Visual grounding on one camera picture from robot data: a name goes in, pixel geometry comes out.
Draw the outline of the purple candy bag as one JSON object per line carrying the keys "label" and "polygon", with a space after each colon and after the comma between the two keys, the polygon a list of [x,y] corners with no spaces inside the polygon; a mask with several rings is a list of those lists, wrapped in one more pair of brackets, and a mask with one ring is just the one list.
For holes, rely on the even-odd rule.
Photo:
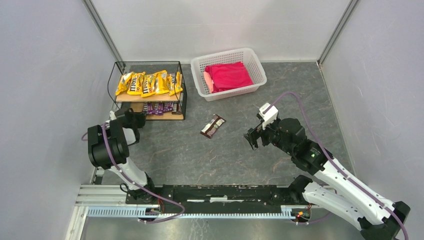
{"label": "purple candy bag", "polygon": [[162,116],[164,114],[164,103],[163,102],[156,102],[153,105],[153,114],[155,116]]}

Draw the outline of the yellow M&M bag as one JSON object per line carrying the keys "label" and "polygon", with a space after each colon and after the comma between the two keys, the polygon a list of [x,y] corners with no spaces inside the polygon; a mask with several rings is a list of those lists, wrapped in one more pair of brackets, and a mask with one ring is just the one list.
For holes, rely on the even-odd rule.
{"label": "yellow M&M bag", "polygon": [[127,94],[131,96],[141,95],[143,91],[142,83],[144,80],[145,72],[133,72],[131,76],[130,85]]}
{"label": "yellow M&M bag", "polygon": [[147,98],[156,94],[155,91],[156,74],[146,74],[142,81],[141,97]]}

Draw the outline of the purple brown M&M bag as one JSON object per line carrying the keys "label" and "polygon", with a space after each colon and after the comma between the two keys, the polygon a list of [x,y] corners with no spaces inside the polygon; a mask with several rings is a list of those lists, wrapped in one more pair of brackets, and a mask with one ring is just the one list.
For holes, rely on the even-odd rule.
{"label": "purple brown M&M bag", "polygon": [[163,112],[167,113],[167,112],[172,112],[174,110],[174,102],[165,102],[163,103]]}

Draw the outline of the brown candy bag top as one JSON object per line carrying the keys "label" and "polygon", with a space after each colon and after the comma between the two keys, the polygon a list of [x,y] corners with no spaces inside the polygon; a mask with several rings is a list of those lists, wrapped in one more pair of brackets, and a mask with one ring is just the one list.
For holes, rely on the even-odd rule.
{"label": "brown candy bag top", "polygon": [[205,125],[205,127],[200,131],[200,134],[211,139],[216,131],[224,124],[226,120],[221,116],[215,114],[209,123]]}

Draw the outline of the brown candy bag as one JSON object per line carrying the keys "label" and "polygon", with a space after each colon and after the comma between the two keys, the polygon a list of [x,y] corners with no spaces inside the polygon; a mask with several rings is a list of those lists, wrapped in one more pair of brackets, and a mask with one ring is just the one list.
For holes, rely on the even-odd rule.
{"label": "brown candy bag", "polygon": [[154,108],[151,102],[147,102],[143,104],[143,111],[146,112],[147,115],[154,114]]}
{"label": "brown candy bag", "polygon": [[215,114],[209,123],[205,125],[205,127],[200,131],[200,134],[211,139],[216,131],[224,124],[226,120],[221,116]]}

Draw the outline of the yellow candy bag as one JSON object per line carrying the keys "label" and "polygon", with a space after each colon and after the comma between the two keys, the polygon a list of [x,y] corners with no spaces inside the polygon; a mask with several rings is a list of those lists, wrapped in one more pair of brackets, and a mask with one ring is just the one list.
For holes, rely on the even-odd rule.
{"label": "yellow candy bag", "polygon": [[120,77],[117,89],[115,91],[116,96],[128,90],[129,85],[131,84],[133,75],[134,75],[134,72],[129,72],[129,73],[123,74]]}
{"label": "yellow candy bag", "polygon": [[183,77],[179,71],[175,73],[169,73],[167,75],[167,86],[170,96],[178,94],[184,90],[182,87],[182,80]]}
{"label": "yellow candy bag", "polygon": [[162,95],[169,92],[168,87],[168,72],[166,70],[162,70],[156,72],[155,74],[155,85],[154,85],[154,93],[156,95]]}

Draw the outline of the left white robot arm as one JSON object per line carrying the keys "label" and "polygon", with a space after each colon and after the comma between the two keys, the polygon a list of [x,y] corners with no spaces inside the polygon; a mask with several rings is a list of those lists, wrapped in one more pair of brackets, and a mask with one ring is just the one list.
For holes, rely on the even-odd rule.
{"label": "left white robot arm", "polygon": [[109,120],[91,126],[81,137],[87,142],[91,164],[120,177],[120,189],[134,200],[149,202],[154,196],[154,183],[148,174],[140,170],[130,158],[129,146],[137,144],[141,137],[139,129],[146,124],[148,113],[133,108],[119,109],[109,113]]}

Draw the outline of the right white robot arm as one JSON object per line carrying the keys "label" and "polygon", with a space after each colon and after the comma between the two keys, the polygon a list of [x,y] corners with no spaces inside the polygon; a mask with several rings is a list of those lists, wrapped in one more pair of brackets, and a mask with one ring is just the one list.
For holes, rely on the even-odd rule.
{"label": "right white robot arm", "polygon": [[405,229],[411,208],[403,201],[393,202],[380,195],[352,175],[329,151],[307,138],[298,119],[261,122],[244,138],[253,150],[258,148],[258,139],[263,146],[277,147],[291,157],[297,168],[331,186],[334,192],[303,175],[290,185],[297,198],[349,222],[365,240],[395,240]]}

